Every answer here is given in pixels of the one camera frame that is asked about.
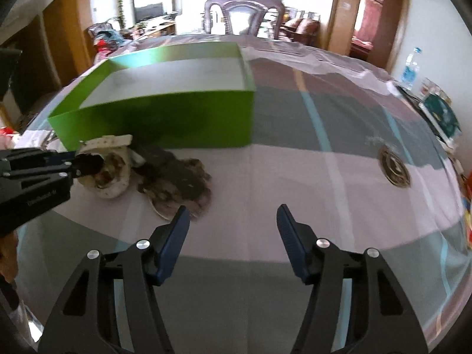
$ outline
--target open box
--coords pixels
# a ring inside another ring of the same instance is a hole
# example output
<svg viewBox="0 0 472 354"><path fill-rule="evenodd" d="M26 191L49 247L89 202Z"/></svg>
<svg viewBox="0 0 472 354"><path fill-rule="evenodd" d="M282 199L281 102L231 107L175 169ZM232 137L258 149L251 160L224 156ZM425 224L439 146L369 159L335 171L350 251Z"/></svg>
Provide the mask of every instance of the open box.
<svg viewBox="0 0 472 354"><path fill-rule="evenodd" d="M241 147L251 142L254 90L234 42L157 47L103 61L48 121L68 150L125 134L164 148Z"/></svg>

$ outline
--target tablecloth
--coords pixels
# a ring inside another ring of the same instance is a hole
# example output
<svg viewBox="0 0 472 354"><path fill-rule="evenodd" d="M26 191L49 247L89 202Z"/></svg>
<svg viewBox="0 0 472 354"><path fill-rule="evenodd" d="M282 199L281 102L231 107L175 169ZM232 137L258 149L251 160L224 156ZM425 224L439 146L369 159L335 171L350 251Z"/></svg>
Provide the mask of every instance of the tablecloth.
<svg viewBox="0 0 472 354"><path fill-rule="evenodd" d="M380 249L434 347L472 292L463 207L450 161L389 75L359 60L248 36L162 37L118 53L192 41L236 41L257 91L251 145L173 150L199 158L213 177L208 213L192 222L173 276L156 289L175 351L290 352L311 289L294 276L278 234L282 203L342 249ZM20 145L50 129L48 113L77 81L40 113ZM410 188L383 175L384 145L407 167ZM20 230L18 288L43 322L89 250L122 250L166 223L132 181L113 200L75 184L69 202ZM116 292L129 347L119 284ZM348 282L343 294L333 348L345 339Z"/></svg>

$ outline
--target dining table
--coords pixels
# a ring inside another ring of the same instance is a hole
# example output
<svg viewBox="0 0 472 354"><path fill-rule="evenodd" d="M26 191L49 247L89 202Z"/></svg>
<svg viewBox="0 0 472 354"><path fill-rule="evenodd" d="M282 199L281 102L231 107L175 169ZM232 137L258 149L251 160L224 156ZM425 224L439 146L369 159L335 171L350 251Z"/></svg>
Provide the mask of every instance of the dining table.
<svg viewBox="0 0 472 354"><path fill-rule="evenodd" d="M174 350L291 351L311 287L294 275L280 238L281 204L343 250L378 249L429 348L436 346L472 294L472 273L455 171L427 123L385 70L298 43L179 35L133 41L111 56L202 41L237 42L251 66L252 140L240 148L171 150L200 159L212 176L208 210L192 220L172 276L155 287ZM41 145L51 131L48 114L89 72L56 94L17 147ZM49 147L64 150L60 140ZM408 170L408 187L383 173L382 147ZM69 201L18 229L17 290L43 324L87 252L125 250L168 223L136 190L138 180L132 175L114 199L75 183ZM345 280L333 350L345 344L350 291ZM119 280L115 298L121 344L131 349Z"/></svg>

